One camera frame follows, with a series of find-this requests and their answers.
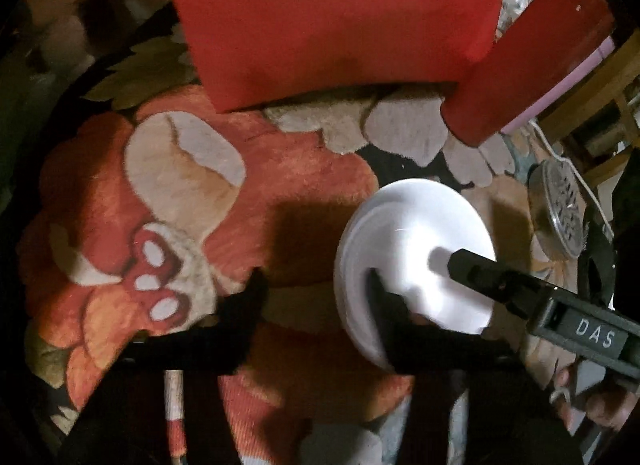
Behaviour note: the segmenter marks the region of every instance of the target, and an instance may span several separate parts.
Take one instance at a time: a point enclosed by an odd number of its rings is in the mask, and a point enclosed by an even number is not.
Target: rug
[[[99,72],[80,84],[75,98],[92,112],[47,155],[42,209],[17,247],[27,363],[49,398],[41,421],[60,439],[135,333],[188,329],[262,267],[265,322],[247,362],[218,382],[243,462],[394,463],[412,379],[357,352],[332,273],[354,210],[395,180],[459,191],[499,260],[575,290],[575,263],[545,256],[529,216],[527,177],[547,156],[538,141],[523,128],[463,145],[439,115],[439,86],[338,90],[221,114],[179,24]],[[520,350],[541,385],[571,356],[527,337],[506,311],[490,331]],[[167,371],[176,463],[186,454],[181,388],[180,371]],[[456,463],[463,431],[450,437]]]

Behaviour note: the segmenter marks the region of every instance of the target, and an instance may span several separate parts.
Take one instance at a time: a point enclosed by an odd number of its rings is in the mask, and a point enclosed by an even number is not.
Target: metal grater
[[[569,164],[547,159],[529,179],[529,204],[536,235],[554,260],[577,259],[583,231],[578,210],[578,184]]]

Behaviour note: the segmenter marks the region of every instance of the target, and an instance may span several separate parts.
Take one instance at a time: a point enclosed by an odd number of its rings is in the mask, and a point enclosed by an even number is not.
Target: red container
[[[361,84],[459,82],[502,0],[173,0],[217,111]]]
[[[449,130],[480,145],[571,73],[613,23],[605,0],[533,0],[443,103]]]

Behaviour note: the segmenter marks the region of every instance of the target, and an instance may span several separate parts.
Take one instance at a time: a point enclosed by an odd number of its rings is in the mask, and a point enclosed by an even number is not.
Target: beige leaf pattern
[[[184,37],[184,30],[180,23],[174,24],[171,27],[171,40],[176,44],[187,44],[187,39]]]
[[[474,183],[476,187],[489,187],[494,178],[479,149],[466,146],[452,134],[447,138],[442,153],[453,177],[462,185]]]
[[[27,367],[54,389],[65,382],[65,365],[69,351],[47,344],[38,335],[32,320],[24,334],[24,358]]]
[[[79,413],[73,409],[64,407],[63,405],[60,405],[58,409],[62,415],[51,415],[51,421],[60,429],[60,431],[68,435],[78,419]]]
[[[520,128],[515,132],[512,132],[509,137],[511,142],[522,156],[529,156],[529,134],[524,133],[524,129]]]
[[[367,145],[361,123],[374,97],[344,90],[321,93],[310,101],[295,99],[270,106],[264,115],[282,132],[322,131],[324,145],[337,154],[356,152]]]
[[[433,161],[449,136],[440,115],[442,99],[430,87],[407,86],[372,109],[364,127],[377,148],[410,158],[420,167]]]
[[[187,63],[186,44],[172,37],[155,37],[131,48],[134,53],[111,66],[111,75],[95,85],[85,96],[94,102],[112,100],[114,111],[137,106],[174,86],[188,84],[196,78]]]
[[[489,137],[478,147],[478,151],[494,174],[513,174],[516,171],[516,162],[499,133]]]

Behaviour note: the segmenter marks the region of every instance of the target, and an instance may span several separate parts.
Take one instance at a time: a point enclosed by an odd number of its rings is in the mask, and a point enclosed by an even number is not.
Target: white plate
[[[400,180],[356,210],[340,239],[334,288],[342,324],[365,357],[389,367],[364,294],[368,268],[409,310],[445,329],[479,334],[489,324],[494,302],[449,278],[449,255],[459,249],[495,260],[482,219],[446,185]]]

